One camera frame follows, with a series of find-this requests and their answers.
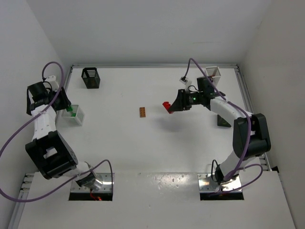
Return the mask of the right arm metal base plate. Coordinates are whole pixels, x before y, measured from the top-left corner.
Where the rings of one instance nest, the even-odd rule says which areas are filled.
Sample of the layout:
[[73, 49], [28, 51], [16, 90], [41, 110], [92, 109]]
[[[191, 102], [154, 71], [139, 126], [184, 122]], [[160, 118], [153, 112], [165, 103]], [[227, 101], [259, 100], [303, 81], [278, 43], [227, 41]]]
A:
[[220, 185], [212, 180], [210, 173], [198, 173], [197, 177], [200, 193], [242, 192], [241, 181], [238, 175]]

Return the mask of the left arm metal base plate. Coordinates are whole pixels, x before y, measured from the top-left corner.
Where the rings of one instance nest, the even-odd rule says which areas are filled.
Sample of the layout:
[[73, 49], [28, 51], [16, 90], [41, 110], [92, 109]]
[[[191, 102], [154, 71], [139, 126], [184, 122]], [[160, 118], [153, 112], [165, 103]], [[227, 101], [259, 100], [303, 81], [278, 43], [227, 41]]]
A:
[[71, 183], [71, 193], [111, 193], [112, 192], [111, 173], [89, 174], [80, 180], [73, 180]]

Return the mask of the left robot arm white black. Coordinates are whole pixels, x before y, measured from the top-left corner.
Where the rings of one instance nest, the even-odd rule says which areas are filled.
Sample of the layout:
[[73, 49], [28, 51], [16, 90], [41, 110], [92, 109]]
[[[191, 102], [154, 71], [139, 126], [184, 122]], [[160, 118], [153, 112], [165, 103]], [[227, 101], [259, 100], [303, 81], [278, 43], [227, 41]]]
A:
[[58, 111], [69, 121], [82, 125], [84, 114], [69, 101], [63, 87], [52, 75], [27, 88], [27, 114], [34, 119], [34, 135], [26, 152], [45, 179], [73, 177], [80, 187], [97, 191], [102, 187], [92, 166], [78, 161], [74, 151], [56, 129]]

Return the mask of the brown 2x4 lego brick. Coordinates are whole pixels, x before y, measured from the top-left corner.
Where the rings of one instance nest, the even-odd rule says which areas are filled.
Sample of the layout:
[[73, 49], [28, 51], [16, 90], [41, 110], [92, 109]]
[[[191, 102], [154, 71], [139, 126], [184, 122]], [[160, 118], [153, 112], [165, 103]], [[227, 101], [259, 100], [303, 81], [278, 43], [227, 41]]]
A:
[[145, 107], [140, 107], [140, 108], [139, 108], [139, 116], [140, 116], [140, 118], [146, 117], [146, 110], [145, 110]]

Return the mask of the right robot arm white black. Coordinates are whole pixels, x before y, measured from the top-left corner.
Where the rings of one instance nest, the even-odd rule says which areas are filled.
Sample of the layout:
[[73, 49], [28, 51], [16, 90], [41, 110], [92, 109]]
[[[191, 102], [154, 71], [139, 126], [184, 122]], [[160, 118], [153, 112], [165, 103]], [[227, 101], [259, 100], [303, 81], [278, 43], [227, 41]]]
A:
[[254, 157], [270, 151], [267, 121], [263, 114], [246, 112], [227, 101], [209, 77], [197, 78], [197, 85], [196, 92], [180, 89], [173, 104], [165, 104], [164, 107], [171, 114], [190, 110], [194, 105], [202, 105], [233, 127], [233, 151], [216, 167], [214, 173], [215, 181], [221, 184], [238, 175]]

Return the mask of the red green brown lego stack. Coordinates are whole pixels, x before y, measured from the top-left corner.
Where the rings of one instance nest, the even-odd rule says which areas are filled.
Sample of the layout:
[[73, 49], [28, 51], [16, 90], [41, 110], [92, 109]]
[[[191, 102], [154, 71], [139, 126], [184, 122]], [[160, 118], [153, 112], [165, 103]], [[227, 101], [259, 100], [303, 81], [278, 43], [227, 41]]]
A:
[[168, 101], [164, 101], [162, 103], [163, 107], [166, 109], [166, 111], [169, 113], [169, 114], [172, 114], [173, 111], [170, 111], [170, 107], [171, 107], [171, 104], [168, 102]]

